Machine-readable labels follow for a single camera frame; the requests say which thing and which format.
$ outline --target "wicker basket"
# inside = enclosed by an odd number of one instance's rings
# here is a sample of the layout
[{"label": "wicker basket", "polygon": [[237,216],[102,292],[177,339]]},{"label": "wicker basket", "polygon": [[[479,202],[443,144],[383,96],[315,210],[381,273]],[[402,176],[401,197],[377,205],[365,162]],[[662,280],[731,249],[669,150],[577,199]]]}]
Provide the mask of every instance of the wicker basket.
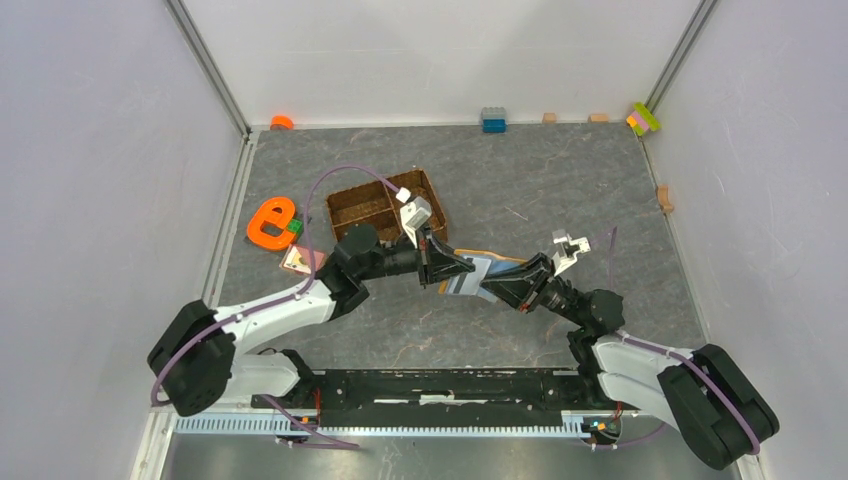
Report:
[{"label": "wicker basket", "polygon": [[[433,208],[430,227],[439,240],[447,242],[448,224],[445,213],[424,170],[416,169],[401,173],[389,177],[389,181],[398,187],[405,187],[413,195],[423,197],[430,202]],[[327,197],[333,236],[337,241],[341,240],[348,228],[362,223],[374,225],[382,241],[397,240],[403,231],[398,216],[400,206],[401,203],[394,194],[385,185],[376,181],[342,190]]]}]

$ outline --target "gray tabletop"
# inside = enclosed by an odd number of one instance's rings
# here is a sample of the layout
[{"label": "gray tabletop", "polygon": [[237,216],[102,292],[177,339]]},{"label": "gray tabletop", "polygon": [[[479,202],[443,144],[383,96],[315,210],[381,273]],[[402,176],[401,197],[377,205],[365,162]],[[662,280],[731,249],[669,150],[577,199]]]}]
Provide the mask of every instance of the gray tabletop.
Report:
[{"label": "gray tabletop", "polygon": [[[682,347],[703,342],[644,151],[624,124],[408,127],[263,132],[229,252],[220,304],[239,303],[302,279],[279,268],[281,255],[252,245],[246,226],[268,198],[287,196],[303,211],[306,193],[328,168],[370,166],[384,175],[422,168],[444,207],[454,248],[529,258],[553,253],[551,232],[592,239],[593,252],[567,272],[582,290],[605,288],[609,235],[618,236],[613,289],[624,296],[626,330]],[[332,251],[328,194],[370,182],[360,172],[329,177],[310,211],[315,247]],[[293,348],[313,368],[442,368],[575,365],[565,333],[574,325],[539,309],[529,315],[483,299],[422,290],[414,275],[369,282],[356,311],[270,342]]]}]

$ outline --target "white wall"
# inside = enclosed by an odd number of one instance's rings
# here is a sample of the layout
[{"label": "white wall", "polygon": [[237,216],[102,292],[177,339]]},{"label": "white wall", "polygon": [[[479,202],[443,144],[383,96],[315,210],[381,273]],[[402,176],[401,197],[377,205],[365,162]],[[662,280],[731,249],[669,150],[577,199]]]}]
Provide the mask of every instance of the white wall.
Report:
[{"label": "white wall", "polygon": [[709,333],[775,409],[769,479],[844,478],[848,4],[720,2],[649,140]]},{"label": "white wall", "polygon": [[0,7],[0,478],[126,478],[239,136],[164,3]]},{"label": "white wall", "polygon": [[247,120],[623,118],[697,0],[185,0]]}]

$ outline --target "blue block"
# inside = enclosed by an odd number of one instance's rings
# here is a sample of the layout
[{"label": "blue block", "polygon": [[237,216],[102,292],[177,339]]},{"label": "blue block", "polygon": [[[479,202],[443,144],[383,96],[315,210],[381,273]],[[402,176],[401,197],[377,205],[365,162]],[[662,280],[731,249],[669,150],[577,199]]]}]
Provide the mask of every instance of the blue block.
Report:
[{"label": "blue block", "polygon": [[483,133],[504,133],[506,132],[506,120],[500,119],[485,119],[483,120]]}]

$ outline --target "wooden block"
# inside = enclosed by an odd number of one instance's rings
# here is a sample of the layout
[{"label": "wooden block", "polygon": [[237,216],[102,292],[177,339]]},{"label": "wooden block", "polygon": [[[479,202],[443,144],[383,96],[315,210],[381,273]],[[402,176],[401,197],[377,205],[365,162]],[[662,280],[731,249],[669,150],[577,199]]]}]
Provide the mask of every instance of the wooden block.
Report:
[{"label": "wooden block", "polygon": [[660,202],[660,209],[666,215],[674,211],[674,205],[668,200],[668,185],[660,185],[657,187],[657,201]]}]

